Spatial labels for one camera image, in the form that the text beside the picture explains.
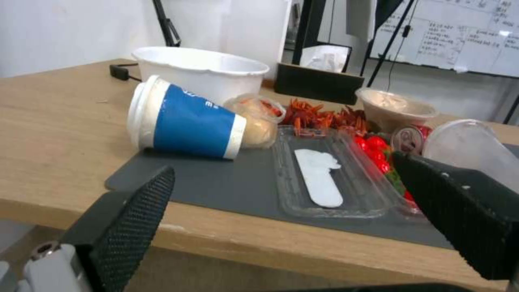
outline metal screw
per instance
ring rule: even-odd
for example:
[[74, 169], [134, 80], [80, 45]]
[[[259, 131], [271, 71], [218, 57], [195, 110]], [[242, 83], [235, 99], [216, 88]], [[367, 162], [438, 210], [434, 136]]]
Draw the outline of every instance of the metal screw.
[[34, 261], [43, 259], [58, 249], [60, 249], [60, 244], [57, 241], [45, 242], [33, 249], [31, 253], [31, 259]]

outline clear plastic tray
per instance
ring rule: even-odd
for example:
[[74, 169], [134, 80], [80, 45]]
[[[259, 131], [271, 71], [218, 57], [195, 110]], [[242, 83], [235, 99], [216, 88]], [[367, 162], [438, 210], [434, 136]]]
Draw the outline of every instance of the clear plastic tray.
[[[330, 174], [344, 202], [337, 208], [324, 208], [311, 201], [294, 150], [311, 149], [334, 156], [340, 169]], [[404, 208], [405, 200], [386, 177], [344, 133], [316, 131], [314, 138], [294, 136], [292, 126], [280, 126], [274, 144], [275, 171], [281, 207], [288, 214], [321, 218], [376, 218], [395, 205]]]

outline can lid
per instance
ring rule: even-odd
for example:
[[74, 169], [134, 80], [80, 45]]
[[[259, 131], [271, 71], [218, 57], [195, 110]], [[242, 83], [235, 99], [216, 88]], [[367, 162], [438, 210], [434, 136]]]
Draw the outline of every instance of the can lid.
[[133, 92], [130, 109], [128, 110], [126, 129], [130, 135], [131, 143], [137, 148], [139, 148], [139, 134], [144, 107], [146, 106], [149, 92], [158, 78], [158, 75], [150, 76], [146, 82], [139, 83]]
[[419, 154], [424, 146], [424, 136], [415, 126], [397, 129], [391, 136], [391, 147], [396, 151]]

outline gray desk mat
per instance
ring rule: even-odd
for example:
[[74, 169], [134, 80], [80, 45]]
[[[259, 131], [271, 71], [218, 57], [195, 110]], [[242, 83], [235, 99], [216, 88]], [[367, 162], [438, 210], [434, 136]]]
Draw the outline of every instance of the gray desk mat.
[[[519, 147], [507, 147], [519, 157]], [[174, 202], [452, 248], [429, 222], [396, 210], [375, 219], [303, 218], [285, 213], [278, 199], [272, 150], [241, 150], [233, 162], [145, 150], [109, 177], [105, 186], [111, 190], [135, 189], [166, 165], [175, 169]]]

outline plastic bag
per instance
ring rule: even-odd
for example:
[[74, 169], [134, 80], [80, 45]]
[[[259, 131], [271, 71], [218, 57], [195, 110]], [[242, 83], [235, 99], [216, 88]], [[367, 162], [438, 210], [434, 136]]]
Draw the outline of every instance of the plastic bag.
[[258, 94], [243, 94], [225, 102], [224, 107], [247, 119], [242, 148], [269, 148], [276, 141], [278, 123], [286, 114], [278, 102]]

